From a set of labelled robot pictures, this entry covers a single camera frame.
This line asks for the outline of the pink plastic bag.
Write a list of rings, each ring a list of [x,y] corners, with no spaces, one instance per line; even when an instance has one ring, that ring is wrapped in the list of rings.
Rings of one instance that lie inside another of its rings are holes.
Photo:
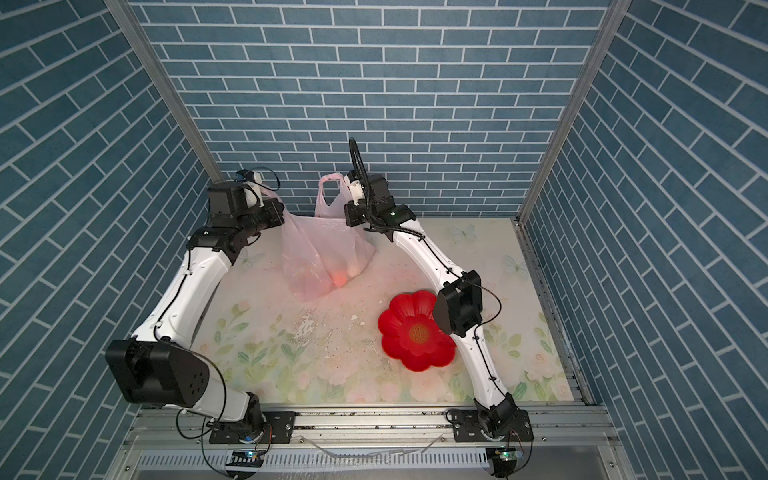
[[[352,199],[344,175],[320,178],[313,217],[283,213],[283,274],[300,301],[340,289],[369,265],[375,246],[359,227],[349,227],[344,206]]]

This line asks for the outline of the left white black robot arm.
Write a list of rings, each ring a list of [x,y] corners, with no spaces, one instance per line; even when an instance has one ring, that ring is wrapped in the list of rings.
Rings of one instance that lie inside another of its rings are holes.
[[[255,396],[227,386],[221,369],[192,345],[221,280],[262,231],[283,225],[284,206],[254,171],[213,184],[207,195],[208,219],[188,239],[168,289],[129,338],[109,344],[105,359],[132,404],[257,425]]]

